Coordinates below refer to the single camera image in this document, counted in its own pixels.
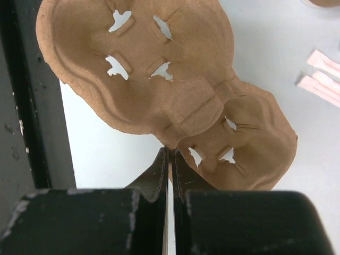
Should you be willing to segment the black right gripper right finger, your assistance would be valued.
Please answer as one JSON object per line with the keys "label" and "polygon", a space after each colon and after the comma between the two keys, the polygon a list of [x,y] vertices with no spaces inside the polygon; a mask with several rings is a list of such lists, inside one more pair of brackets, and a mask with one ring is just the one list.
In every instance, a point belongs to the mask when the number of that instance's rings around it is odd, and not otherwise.
{"label": "black right gripper right finger", "polygon": [[333,254],[312,202],[291,191],[219,191],[172,152],[177,254]]}

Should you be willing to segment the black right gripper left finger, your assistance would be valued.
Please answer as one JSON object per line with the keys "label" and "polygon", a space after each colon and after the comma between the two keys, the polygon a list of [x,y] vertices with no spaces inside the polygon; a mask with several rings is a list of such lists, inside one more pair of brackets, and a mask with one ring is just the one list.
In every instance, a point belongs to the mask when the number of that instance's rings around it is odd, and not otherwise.
{"label": "black right gripper left finger", "polygon": [[122,189],[38,190],[15,206],[1,254],[166,254],[168,150]]}

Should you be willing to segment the single brown paper cup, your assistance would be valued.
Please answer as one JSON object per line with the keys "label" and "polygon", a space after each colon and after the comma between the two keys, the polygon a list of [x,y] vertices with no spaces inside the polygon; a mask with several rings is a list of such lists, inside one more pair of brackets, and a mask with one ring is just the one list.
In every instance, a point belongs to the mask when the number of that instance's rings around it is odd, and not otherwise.
{"label": "single brown paper cup", "polygon": [[339,9],[339,0],[302,0],[309,7],[314,7],[321,10]]}

